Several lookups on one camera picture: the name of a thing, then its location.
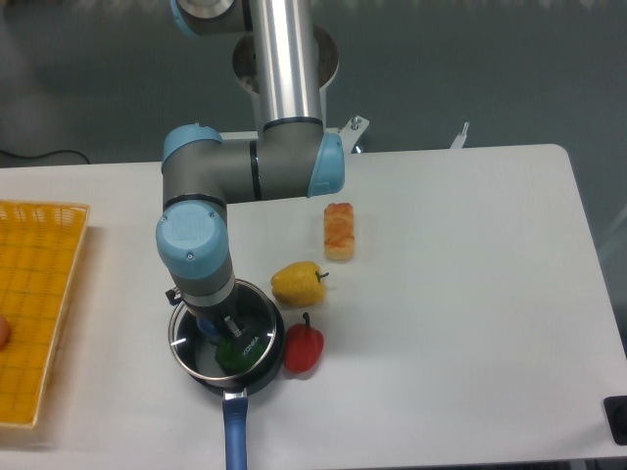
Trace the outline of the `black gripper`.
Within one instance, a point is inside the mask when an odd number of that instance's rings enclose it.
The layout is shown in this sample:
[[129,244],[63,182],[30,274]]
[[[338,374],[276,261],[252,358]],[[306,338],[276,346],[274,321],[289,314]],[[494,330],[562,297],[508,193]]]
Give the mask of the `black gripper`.
[[[177,288],[167,290],[166,297],[170,305],[179,305],[182,302],[181,293]],[[242,338],[244,332],[236,321],[235,300],[226,299],[216,305],[195,307],[193,311],[200,332],[210,343]]]

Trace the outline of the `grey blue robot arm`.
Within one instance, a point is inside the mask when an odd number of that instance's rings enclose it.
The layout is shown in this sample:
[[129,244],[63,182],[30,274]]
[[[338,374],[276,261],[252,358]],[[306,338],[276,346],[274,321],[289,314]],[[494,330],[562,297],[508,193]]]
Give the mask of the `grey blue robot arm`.
[[307,1],[174,1],[194,35],[247,31],[257,74],[258,135],[226,141],[212,128],[171,131],[162,161],[157,249],[181,300],[208,329],[235,336],[237,286],[229,252],[232,204],[339,192],[340,137],[325,129],[319,69],[324,53]]

